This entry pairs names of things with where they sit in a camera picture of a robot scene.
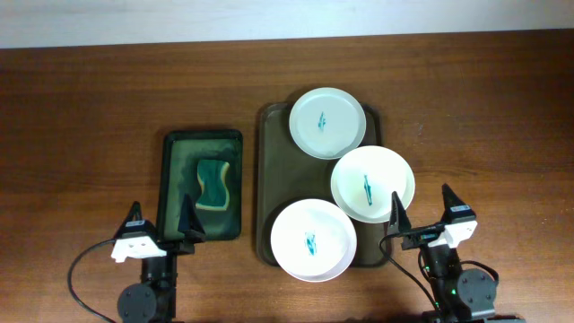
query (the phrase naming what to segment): sponge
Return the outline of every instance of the sponge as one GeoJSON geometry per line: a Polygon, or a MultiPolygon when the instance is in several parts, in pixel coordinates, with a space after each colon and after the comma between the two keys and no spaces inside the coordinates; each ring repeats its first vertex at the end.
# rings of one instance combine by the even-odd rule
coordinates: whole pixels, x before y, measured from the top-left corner
{"type": "Polygon", "coordinates": [[[225,211],[230,204],[230,191],[225,186],[225,175],[230,168],[226,161],[201,160],[197,164],[197,181],[201,196],[196,209],[225,211]]]}

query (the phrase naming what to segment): white plate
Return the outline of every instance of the white plate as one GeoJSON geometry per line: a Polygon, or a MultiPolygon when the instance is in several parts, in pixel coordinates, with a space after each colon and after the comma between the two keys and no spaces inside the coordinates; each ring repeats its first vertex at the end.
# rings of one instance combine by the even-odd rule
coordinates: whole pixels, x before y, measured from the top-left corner
{"type": "Polygon", "coordinates": [[[393,191],[406,209],[414,197],[414,175],[403,157],[385,147],[357,148],[341,158],[331,174],[335,202],[357,221],[389,221],[393,191]]]}
{"type": "Polygon", "coordinates": [[[279,214],[271,230],[271,249],[289,275],[324,282],[351,264],[357,235],[349,217],[336,205],[305,199],[279,214]]]}
{"type": "Polygon", "coordinates": [[[301,96],[289,116],[295,144],[320,159],[336,159],[357,148],[367,120],[361,104],[345,91],[320,88],[301,96]]]}

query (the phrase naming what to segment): wood grain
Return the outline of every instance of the wood grain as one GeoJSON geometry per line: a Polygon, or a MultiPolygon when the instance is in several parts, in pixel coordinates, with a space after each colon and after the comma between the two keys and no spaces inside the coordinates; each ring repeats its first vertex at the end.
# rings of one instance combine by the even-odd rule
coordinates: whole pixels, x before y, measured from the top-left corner
{"type": "MultiPolygon", "coordinates": [[[[129,45],[0,51],[0,321],[91,321],[65,287],[74,257],[139,200],[155,219],[162,138],[244,135],[243,231],[179,260],[178,318],[320,322],[431,308],[395,268],[299,282],[255,254],[257,120],[319,87],[378,109],[384,142],[412,165],[413,225],[442,212],[447,182],[478,213],[461,258],[496,268],[499,313],[574,317],[574,31],[129,45]]],[[[139,261],[110,248],[74,276],[117,317],[139,261]]],[[[396,259],[416,272],[416,252],[396,259]]]]}

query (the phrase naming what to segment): black mount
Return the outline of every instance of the black mount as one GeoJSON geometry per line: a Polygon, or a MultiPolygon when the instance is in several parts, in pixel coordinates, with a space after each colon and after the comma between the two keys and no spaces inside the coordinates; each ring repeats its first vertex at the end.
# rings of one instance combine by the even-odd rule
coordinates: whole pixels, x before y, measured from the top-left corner
{"type": "Polygon", "coordinates": [[[175,318],[178,256],[194,254],[194,245],[205,242],[204,228],[189,195],[184,196],[178,231],[185,235],[183,240],[158,242],[155,226],[142,220],[139,202],[132,204],[127,218],[117,230],[115,239],[148,235],[167,252],[165,257],[142,259],[141,283],[128,286],[119,295],[117,312],[125,323],[171,322],[175,318]],[[126,226],[132,221],[145,223],[136,227],[126,226]]]}
{"type": "Polygon", "coordinates": [[[392,195],[392,210],[388,235],[402,237],[403,250],[420,249],[426,273],[439,311],[424,312],[426,322],[526,322],[516,317],[495,317],[494,299],[499,277],[493,269],[474,262],[461,262],[457,249],[447,244],[430,247],[429,243],[439,238],[448,225],[476,220],[476,214],[450,189],[442,186],[445,212],[439,222],[433,225],[412,228],[406,211],[396,192],[392,195]],[[481,269],[462,268],[475,265],[481,269]]]}

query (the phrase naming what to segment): black cable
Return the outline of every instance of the black cable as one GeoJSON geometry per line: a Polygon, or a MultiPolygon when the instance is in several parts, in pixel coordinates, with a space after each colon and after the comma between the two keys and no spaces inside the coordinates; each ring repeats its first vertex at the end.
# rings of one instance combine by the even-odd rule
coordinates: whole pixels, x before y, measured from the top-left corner
{"type": "Polygon", "coordinates": [[[383,256],[385,256],[385,258],[388,259],[388,261],[395,265],[396,268],[398,268],[398,270],[400,270],[403,274],[407,275],[409,278],[411,278],[417,285],[419,285],[419,287],[421,287],[422,291],[424,292],[425,295],[427,295],[427,298],[429,299],[430,303],[432,304],[432,307],[434,308],[435,311],[437,311],[437,313],[440,315],[440,309],[439,306],[437,305],[437,303],[434,301],[434,299],[432,298],[432,295],[429,293],[429,291],[426,289],[426,287],[424,287],[422,285],[422,283],[416,279],[415,276],[413,276],[411,273],[409,273],[406,269],[404,269],[401,265],[399,265],[398,263],[396,263],[396,261],[389,255],[387,254],[387,252],[383,249],[383,243],[390,239],[390,238],[394,238],[396,237],[396,234],[390,234],[385,236],[383,239],[380,240],[380,242],[378,243],[378,248],[380,249],[380,252],[383,253],[383,256]]]}
{"type": "Polygon", "coordinates": [[[427,272],[424,271],[424,268],[422,267],[422,251],[419,250],[419,257],[418,257],[418,261],[419,261],[419,269],[421,269],[421,275],[424,277],[424,280],[426,280],[427,282],[430,283],[430,279],[429,276],[427,275],[427,272]]]}
{"type": "Polygon", "coordinates": [[[494,283],[498,286],[499,285],[499,273],[496,272],[496,270],[490,268],[489,266],[486,266],[485,264],[481,264],[478,261],[474,261],[474,260],[465,260],[465,261],[461,261],[460,265],[475,265],[477,267],[480,267],[484,270],[486,270],[494,279],[494,283]]]}
{"type": "Polygon", "coordinates": [[[105,245],[112,244],[114,242],[116,242],[115,239],[105,240],[105,241],[102,241],[100,243],[96,243],[95,245],[87,248],[78,257],[76,257],[76,259],[74,259],[74,261],[72,262],[72,265],[70,266],[70,269],[68,270],[68,291],[70,291],[70,293],[72,294],[72,297],[75,299],[75,301],[77,301],[78,304],[80,304],[80,306],[85,308],[91,314],[93,314],[93,315],[97,316],[98,318],[103,319],[107,322],[111,322],[111,323],[116,323],[116,322],[113,319],[110,319],[107,316],[105,316],[105,315],[97,312],[96,310],[92,309],[90,306],[86,305],[86,303],[84,303],[82,300],[80,300],[78,295],[74,292],[74,288],[72,287],[72,272],[74,271],[74,267],[80,262],[80,260],[82,259],[83,256],[90,253],[90,251],[93,251],[93,250],[95,250],[99,247],[103,247],[105,245]]]}

